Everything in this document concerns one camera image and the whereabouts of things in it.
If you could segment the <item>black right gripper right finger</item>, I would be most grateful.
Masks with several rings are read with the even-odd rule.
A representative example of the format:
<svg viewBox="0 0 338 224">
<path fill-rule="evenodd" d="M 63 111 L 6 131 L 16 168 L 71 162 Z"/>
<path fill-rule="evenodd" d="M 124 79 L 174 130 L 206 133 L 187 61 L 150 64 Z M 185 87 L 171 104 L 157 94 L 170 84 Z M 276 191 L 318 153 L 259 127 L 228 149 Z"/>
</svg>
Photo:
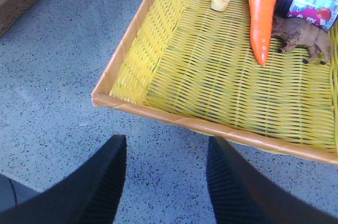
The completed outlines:
<svg viewBox="0 0 338 224">
<path fill-rule="evenodd" d="M 206 180 L 217 223 L 337 223 L 266 178 L 218 136 L 209 138 Z"/>
</svg>

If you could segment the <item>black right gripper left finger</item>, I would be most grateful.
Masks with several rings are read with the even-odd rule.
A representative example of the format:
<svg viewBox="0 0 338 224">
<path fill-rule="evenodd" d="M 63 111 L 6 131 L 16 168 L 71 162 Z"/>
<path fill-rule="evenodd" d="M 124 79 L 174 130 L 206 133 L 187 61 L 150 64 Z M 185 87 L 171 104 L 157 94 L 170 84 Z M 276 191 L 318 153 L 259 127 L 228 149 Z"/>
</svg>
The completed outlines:
<svg viewBox="0 0 338 224">
<path fill-rule="evenodd" d="M 1 223 L 113 223 L 126 179 L 126 136 L 114 135 L 67 178 L 1 213 Z"/>
</svg>

